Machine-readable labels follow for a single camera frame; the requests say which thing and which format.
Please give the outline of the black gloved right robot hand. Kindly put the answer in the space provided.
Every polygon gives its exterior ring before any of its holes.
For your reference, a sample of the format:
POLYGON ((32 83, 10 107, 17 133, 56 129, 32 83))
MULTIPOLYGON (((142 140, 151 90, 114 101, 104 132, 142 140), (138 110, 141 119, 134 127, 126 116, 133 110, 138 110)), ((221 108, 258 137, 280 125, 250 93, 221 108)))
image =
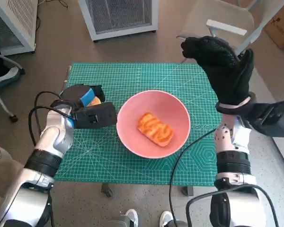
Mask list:
POLYGON ((249 80, 254 69, 252 49, 236 55, 227 42, 211 36, 189 37, 181 48, 185 58, 196 60, 205 71, 221 104, 239 105, 249 97, 249 80))

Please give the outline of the bare left hand blue tape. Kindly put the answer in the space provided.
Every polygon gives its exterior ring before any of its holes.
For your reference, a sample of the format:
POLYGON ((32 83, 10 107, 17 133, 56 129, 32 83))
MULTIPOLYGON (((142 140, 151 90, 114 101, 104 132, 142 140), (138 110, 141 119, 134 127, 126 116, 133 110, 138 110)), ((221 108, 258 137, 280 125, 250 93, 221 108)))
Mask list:
POLYGON ((99 105, 106 100, 101 85, 76 84, 64 89, 60 97, 63 101, 73 103, 77 108, 99 105))

